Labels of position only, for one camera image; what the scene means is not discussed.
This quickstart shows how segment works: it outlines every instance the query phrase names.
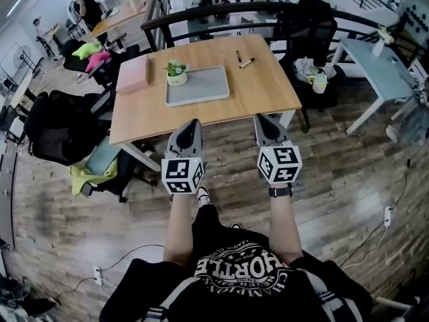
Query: yellow cloth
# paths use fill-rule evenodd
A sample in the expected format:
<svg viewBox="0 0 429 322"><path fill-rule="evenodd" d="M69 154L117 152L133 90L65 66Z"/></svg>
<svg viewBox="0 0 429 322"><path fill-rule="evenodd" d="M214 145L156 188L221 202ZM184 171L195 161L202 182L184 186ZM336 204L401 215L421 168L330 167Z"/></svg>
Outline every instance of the yellow cloth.
<svg viewBox="0 0 429 322"><path fill-rule="evenodd" d="M104 182L116 177L118 173L117 158L112 161L110 166L106 169L102 176L92 175L91 172L85 167L86 160L82 160L70 166L70 174L72 175L72 192L73 195L80 194L83 185L89 182L91 184L103 184Z"/></svg>

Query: pink box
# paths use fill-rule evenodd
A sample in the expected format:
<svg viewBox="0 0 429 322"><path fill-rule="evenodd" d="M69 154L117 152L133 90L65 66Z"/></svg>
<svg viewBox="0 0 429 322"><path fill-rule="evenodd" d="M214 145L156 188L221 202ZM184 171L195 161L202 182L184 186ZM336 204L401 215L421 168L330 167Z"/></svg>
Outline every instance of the pink box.
<svg viewBox="0 0 429 322"><path fill-rule="evenodd" d="M149 63L148 55L121 63L116 85L117 94L126 95L149 86Z"/></svg>

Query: wall outlet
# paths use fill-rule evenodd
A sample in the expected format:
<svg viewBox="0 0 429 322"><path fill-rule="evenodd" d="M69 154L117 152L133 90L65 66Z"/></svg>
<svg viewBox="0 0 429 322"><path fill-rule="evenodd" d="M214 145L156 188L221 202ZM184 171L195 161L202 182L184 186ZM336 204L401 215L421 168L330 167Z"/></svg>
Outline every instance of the wall outlet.
<svg viewBox="0 0 429 322"><path fill-rule="evenodd" d="M391 224L391 211L393 207L385 207L384 208L384 226L389 227Z"/></svg>
<svg viewBox="0 0 429 322"><path fill-rule="evenodd" d="M94 266L94 278L97 285L102 286L103 281L101 280L101 271L99 267Z"/></svg>

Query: green cushion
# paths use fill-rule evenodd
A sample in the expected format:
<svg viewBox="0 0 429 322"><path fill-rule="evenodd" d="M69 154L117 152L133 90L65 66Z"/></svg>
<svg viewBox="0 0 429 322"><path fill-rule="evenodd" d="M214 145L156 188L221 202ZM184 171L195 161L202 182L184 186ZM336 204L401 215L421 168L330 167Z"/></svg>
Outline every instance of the green cushion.
<svg viewBox="0 0 429 322"><path fill-rule="evenodd" d="M101 45L99 43L86 43L82 45L78 50L73 52L72 56L77 56L81 60L84 60L88 56L91 56L96 52L99 52L100 48L101 48Z"/></svg>

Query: pink cushion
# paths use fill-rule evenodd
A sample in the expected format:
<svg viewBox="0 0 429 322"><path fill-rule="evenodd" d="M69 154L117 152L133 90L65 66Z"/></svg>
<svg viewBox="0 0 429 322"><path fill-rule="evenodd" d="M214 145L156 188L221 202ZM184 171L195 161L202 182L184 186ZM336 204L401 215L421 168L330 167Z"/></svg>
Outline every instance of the pink cushion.
<svg viewBox="0 0 429 322"><path fill-rule="evenodd" d="M89 56L89 64L85 72L90 72L96 66L99 65L101 61L110 59L110 54L108 52L96 52L95 54Z"/></svg>

